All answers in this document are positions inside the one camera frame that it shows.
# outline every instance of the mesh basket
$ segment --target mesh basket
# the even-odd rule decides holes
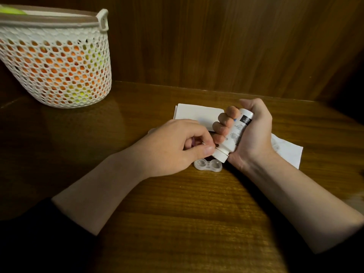
[[[32,6],[0,13],[0,58],[38,101],[58,108],[91,105],[111,89],[107,13]]]

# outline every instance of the wooden table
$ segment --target wooden table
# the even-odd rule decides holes
[[[20,215],[173,117],[252,96],[114,82],[103,101],[55,109],[23,96],[0,110],[0,218]],[[304,147],[300,169],[362,210],[364,127],[323,104],[263,98],[273,133]],[[140,183],[101,231],[95,272],[286,272],[309,250],[244,176],[191,165]]]

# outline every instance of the hand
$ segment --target hand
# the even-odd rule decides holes
[[[272,116],[261,99],[239,100],[243,108],[254,113],[251,123],[245,129],[241,141],[235,152],[230,153],[228,161],[240,171],[249,167],[249,163],[265,158],[275,153],[271,146]],[[214,142],[221,144],[229,129],[238,118],[240,111],[235,106],[227,108],[226,113],[221,113],[219,122],[213,123],[216,134],[213,135]]]
[[[191,148],[194,138],[205,144]],[[212,155],[215,144],[208,130],[198,121],[169,120],[124,151],[140,166],[143,179],[146,179],[186,169],[194,161]]]

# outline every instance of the white bottle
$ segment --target white bottle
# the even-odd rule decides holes
[[[239,111],[241,115],[236,120],[234,120],[234,126],[230,129],[225,141],[219,144],[212,155],[221,163],[225,163],[226,159],[229,157],[229,153],[235,151],[245,128],[252,121],[254,115],[252,112],[243,108],[239,109]]]

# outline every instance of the forearm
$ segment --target forearm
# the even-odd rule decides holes
[[[315,253],[343,242],[364,225],[364,216],[271,153],[244,171],[286,216]]]
[[[124,197],[144,179],[129,149],[113,154],[52,198],[71,220],[97,235]]]

